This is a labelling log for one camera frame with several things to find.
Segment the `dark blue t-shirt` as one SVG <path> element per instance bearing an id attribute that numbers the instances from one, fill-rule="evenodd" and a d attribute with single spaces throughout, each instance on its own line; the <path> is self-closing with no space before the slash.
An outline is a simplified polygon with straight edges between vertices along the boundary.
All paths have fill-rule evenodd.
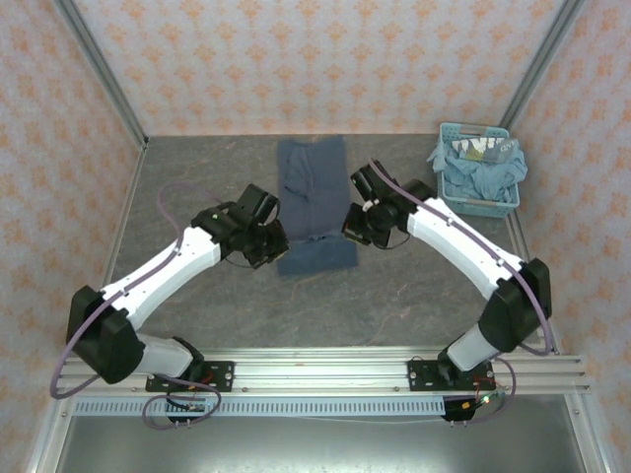
<path id="1" fill-rule="evenodd" d="M 277 145 L 279 220 L 289 251 L 277 261 L 282 277 L 355 268 L 357 245 L 341 230 L 351 205 L 344 138 Z"/>

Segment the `light blue t-shirt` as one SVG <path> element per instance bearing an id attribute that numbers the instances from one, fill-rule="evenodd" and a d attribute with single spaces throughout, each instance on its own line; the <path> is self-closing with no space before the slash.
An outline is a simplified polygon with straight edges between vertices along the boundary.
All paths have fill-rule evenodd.
<path id="1" fill-rule="evenodd" d="M 452 196 L 508 201 L 508 188 L 526 178 L 525 155 L 519 148 L 504 164 L 488 164 L 460 159 L 450 144 L 440 142 L 431 153 L 433 171 L 444 173 L 446 189 Z"/>

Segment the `light blue plastic basket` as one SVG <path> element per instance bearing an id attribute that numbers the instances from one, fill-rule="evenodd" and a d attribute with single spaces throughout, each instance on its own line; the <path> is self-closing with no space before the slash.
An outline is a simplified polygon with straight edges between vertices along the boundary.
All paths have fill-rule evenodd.
<path id="1" fill-rule="evenodd" d="M 450 144 L 452 141 L 459 139 L 480 137 L 508 139 L 510 138 L 510 133 L 508 130 L 500 127 L 454 122 L 442 122 L 439 127 L 439 141 L 444 144 Z M 516 210 L 521 203 L 519 188 L 516 183 L 508 188 L 507 202 L 452 196 L 446 189 L 446 181 L 442 171 L 437 173 L 437 183 L 440 197 L 458 214 L 504 219 Z"/>

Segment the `grey white printed t-shirt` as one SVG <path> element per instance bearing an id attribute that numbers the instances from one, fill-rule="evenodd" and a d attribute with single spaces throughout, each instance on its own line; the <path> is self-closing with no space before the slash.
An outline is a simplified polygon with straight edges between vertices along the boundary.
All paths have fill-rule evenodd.
<path id="1" fill-rule="evenodd" d="M 450 143 L 460 159 L 488 164 L 508 162 L 519 148 L 519 141 L 509 138 L 478 137 Z"/>

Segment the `left black controller board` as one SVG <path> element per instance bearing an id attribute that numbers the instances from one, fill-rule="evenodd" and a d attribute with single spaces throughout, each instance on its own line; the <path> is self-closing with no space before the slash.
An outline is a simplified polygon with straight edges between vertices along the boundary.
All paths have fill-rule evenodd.
<path id="1" fill-rule="evenodd" d="M 167 404 L 170 406 L 168 419 L 173 424 L 174 429 L 190 428 L 207 420 L 213 413 L 209 409 L 205 399 L 187 398 L 167 394 L 165 396 Z"/>

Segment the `grey sheet metal shelf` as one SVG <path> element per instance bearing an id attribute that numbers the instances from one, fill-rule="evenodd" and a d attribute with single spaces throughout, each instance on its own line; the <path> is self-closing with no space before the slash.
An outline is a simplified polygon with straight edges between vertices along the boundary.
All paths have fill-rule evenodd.
<path id="1" fill-rule="evenodd" d="M 72 422 L 56 473 L 587 473 L 566 422 L 532 406 L 492 422 L 216 418 L 156 432 Z"/>

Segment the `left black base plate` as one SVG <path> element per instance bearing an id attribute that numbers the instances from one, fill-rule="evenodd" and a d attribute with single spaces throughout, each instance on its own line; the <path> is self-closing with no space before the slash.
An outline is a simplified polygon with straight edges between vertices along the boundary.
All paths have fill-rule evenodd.
<path id="1" fill-rule="evenodd" d="M 147 392 L 176 393 L 199 391 L 191 385 L 209 385 L 220 392 L 231 392 L 235 377 L 235 363 L 230 361 L 193 361 L 191 366 L 177 378 L 177 382 L 153 374 L 145 383 Z"/>

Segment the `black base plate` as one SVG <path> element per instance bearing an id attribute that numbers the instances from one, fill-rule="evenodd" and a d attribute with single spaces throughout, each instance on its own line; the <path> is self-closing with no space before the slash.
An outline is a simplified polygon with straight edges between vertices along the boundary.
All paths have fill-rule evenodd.
<path id="1" fill-rule="evenodd" d="M 191 366 L 177 378 L 177 382 L 153 374 L 145 383 L 147 392 L 176 393 L 199 391 L 191 385 L 209 385 L 220 392 L 231 392 L 235 377 L 235 363 L 230 361 L 193 361 Z"/>
<path id="2" fill-rule="evenodd" d="M 496 388 L 490 362 L 462 372 L 450 361 L 414 357 L 407 362 L 407 379 L 411 391 L 492 391 Z"/>

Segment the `aluminium mounting rail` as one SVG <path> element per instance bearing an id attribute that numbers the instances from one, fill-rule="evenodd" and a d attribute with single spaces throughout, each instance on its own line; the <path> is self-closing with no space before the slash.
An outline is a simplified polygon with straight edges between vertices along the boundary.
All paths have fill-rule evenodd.
<path id="1" fill-rule="evenodd" d="M 408 361 L 438 354 L 433 347 L 373 346 L 225 349 L 204 356 L 235 363 L 234 396 L 408 396 Z M 583 393 L 596 385 L 576 355 L 538 357 L 518 349 L 502 358 L 516 373 L 518 394 Z"/>

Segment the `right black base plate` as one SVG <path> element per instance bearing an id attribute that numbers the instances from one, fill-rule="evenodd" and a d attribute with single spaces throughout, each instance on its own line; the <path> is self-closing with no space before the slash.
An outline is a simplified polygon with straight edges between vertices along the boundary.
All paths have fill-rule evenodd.
<path id="1" fill-rule="evenodd" d="M 407 362 L 407 379 L 411 391 L 492 391 L 496 388 L 490 362 L 462 372 L 450 361 L 414 357 Z"/>

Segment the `aluminium frame post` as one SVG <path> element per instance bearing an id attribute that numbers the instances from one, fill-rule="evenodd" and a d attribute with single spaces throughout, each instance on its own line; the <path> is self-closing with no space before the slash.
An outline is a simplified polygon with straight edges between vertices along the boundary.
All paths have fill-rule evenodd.
<path id="1" fill-rule="evenodd" d="M 530 61 L 509 105 L 498 126 L 511 129 L 524 111 L 528 100 L 543 77 L 556 51 L 561 46 L 568 31 L 573 27 L 586 0 L 563 0 L 538 50 Z"/>
<path id="2" fill-rule="evenodd" d="M 110 68 L 105 54 L 84 19 L 76 0 L 52 0 L 52 2 L 78 41 L 84 57 L 88 60 L 101 82 L 106 95 L 113 104 L 132 140 L 141 150 L 145 150 L 149 137 L 143 130 L 127 96 Z"/>

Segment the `aluminium lower frame rail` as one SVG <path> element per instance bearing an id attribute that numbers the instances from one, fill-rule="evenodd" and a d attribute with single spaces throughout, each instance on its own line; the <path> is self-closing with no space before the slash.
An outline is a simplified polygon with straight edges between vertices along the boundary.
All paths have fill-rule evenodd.
<path id="1" fill-rule="evenodd" d="M 42 424 L 27 463 L 26 473 L 55 473 L 73 417 L 73 398 L 52 400 L 44 411 Z"/>
<path id="2" fill-rule="evenodd" d="M 615 464 L 605 445 L 602 418 L 594 397 L 590 394 L 566 394 L 564 399 L 586 472 L 615 473 Z"/>

